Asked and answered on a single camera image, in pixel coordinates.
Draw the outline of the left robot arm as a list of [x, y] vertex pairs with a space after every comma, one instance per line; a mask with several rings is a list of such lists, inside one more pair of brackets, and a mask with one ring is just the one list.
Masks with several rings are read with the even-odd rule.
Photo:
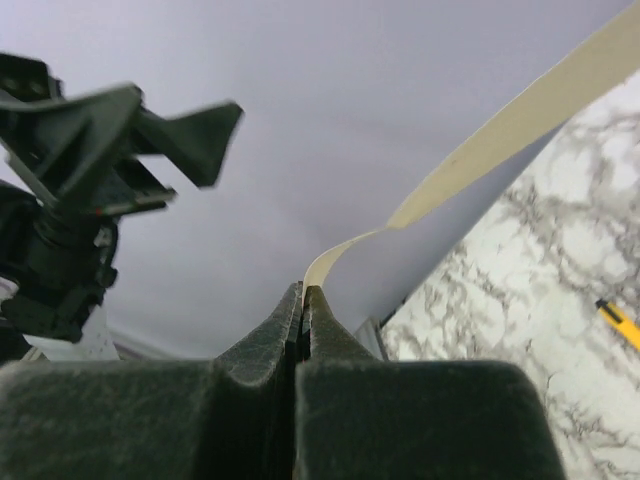
[[103, 301], [123, 217], [175, 198], [142, 163], [167, 158], [213, 186], [242, 118], [235, 102], [165, 119], [125, 83], [67, 99], [41, 60], [1, 57], [1, 323], [52, 361], [114, 360]]

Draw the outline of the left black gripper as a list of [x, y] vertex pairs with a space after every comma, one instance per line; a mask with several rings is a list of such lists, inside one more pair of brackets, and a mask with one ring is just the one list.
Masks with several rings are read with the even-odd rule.
[[54, 212], [119, 217], [175, 198], [133, 151], [141, 105], [132, 83], [66, 99], [44, 62], [1, 56], [1, 144], [10, 168]]

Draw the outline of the cream letter paper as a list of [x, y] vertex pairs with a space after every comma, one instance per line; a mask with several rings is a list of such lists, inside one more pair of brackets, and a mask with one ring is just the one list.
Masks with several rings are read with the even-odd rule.
[[338, 259], [362, 240], [402, 230], [567, 121], [639, 69], [639, 3], [616, 15], [541, 75], [451, 152], [386, 224], [325, 251], [302, 287], [321, 287]]

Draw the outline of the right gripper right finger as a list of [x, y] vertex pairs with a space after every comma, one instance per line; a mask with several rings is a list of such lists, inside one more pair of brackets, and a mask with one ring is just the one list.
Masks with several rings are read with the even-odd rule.
[[561, 479], [532, 382], [502, 361], [374, 358], [306, 290], [310, 355], [296, 369], [303, 479]]

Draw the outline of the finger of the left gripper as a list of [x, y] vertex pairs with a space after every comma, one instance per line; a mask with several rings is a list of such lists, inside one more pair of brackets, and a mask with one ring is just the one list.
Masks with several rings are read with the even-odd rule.
[[243, 114], [235, 102], [170, 119], [144, 109], [131, 132], [131, 145], [137, 154], [166, 157], [196, 187], [212, 187]]

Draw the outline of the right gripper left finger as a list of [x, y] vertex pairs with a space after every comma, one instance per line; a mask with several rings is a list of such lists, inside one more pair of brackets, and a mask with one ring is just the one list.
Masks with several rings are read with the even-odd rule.
[[15, 362], [5, 479], [288, 479], [301, 285], [212, 360]]

